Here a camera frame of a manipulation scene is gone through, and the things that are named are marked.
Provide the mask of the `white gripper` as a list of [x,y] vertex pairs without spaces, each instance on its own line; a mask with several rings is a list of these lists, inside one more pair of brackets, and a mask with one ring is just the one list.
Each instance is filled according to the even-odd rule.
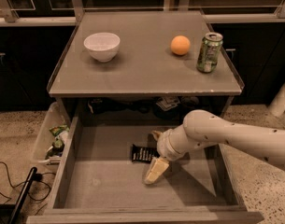
[[153,138],[157,141],[157,151],[161,157],[154,157],[151,160],[150,168],[145,174],[144,183],[153,184],[169,167],[169,161],[176,161],[184,156],[184,153],[177,152],[171,145],[171,130],[165,132],[152,131]]

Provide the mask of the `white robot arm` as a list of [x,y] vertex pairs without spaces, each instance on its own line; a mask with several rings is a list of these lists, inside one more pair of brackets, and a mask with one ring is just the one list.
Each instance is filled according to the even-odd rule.
[[153,158],[144,183],[155,183],[171,161],[186,153],[225,144],[285,171],[285,130],[229,122],[205,110],[189,112],[177,128],[153,132],[159,158]]

